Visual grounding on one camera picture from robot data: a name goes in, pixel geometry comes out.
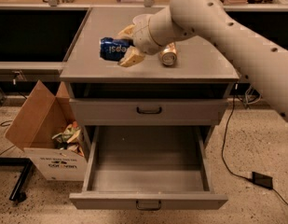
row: black metal stand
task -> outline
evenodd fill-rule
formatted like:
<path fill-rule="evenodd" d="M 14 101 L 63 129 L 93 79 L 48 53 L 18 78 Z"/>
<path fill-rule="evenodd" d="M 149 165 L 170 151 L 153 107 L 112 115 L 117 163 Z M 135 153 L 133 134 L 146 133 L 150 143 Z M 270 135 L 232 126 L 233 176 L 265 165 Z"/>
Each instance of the black metal stand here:
<path fill-rule="evenodd" d="M 33 166 L 33 163 L 30 159 L 25 158 L 0 158 L 0 166 L 23 166 L 21 176 L 9 197 L 13 202 L 23 202 L 26 199 L 26 194 L 25 192 L 21 192 L 21 188 Z"/>

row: gold can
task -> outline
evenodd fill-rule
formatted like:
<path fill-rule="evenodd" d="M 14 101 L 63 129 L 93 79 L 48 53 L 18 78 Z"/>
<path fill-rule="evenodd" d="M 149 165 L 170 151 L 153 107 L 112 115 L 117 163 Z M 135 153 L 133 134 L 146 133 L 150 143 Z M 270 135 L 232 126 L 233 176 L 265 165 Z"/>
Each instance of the gold can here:
<path fill-rule="evenodd" d="M 177 49 L 175 43 L 172 42 L 166 46 L 166 48 L 159 53 L 159 58 L 164 65 L 174 65 L 177 61 Z"/>

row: blue can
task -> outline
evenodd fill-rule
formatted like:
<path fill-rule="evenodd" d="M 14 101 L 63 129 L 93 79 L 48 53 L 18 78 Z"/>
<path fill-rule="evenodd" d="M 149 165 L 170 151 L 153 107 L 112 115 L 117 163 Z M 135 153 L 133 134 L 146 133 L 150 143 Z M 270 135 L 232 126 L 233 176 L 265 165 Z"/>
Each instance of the blue can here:
<path fill-rule="evenodd" d="M 125 56 L 129 46 L 131 46 L 129 40 L 105 37 L 100 41 L 100 57 L 107 61 L 118 62 Z"/>

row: power adapter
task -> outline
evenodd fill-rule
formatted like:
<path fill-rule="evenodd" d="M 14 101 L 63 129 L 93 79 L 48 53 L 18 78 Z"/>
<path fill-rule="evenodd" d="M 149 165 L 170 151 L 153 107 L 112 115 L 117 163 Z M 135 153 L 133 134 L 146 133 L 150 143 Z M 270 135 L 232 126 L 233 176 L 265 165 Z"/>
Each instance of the power adapter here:
<path fill-rule="evenodd" d="M 273 189 L 273 177 L 253 172 L 252 182 L 265 189 Z"/>

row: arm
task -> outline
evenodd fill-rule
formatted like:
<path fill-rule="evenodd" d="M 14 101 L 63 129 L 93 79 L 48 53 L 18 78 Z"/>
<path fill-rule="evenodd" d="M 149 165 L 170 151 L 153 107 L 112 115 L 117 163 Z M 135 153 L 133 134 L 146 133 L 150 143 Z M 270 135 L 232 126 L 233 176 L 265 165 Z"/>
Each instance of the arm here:
<path fill-rule="evenodd" d="M 218 0 L 171 0 L 169 7 L 135 25 L 133 42 L 152 55 L 194 35 L 212 42 L 288 120 L 288 50 L 232 20 Z"/>

